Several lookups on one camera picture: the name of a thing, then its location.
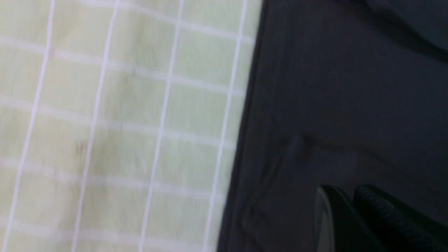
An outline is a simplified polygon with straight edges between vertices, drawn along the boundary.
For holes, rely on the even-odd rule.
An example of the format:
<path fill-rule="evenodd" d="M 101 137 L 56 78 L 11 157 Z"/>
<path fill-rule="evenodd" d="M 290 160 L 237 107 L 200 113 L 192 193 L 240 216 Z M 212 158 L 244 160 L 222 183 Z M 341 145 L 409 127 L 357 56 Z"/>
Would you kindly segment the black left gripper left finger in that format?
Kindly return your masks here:
<path fill-rule="evenodd" d="M 315 195 L 317 252 L 381 252 L 382 244 L 340 188 L 321 185 Z"/>

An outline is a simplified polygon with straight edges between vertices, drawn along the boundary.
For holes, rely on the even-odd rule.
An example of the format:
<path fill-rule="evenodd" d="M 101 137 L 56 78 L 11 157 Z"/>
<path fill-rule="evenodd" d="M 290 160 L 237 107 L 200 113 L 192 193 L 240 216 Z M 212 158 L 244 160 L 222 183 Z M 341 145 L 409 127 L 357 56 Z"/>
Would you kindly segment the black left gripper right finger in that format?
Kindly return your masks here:
<path fill-rule="evenodd" d="M 446 252 L 447 227 L 372 185 L 354 190 L 353 203 L 391 252 Z"/>

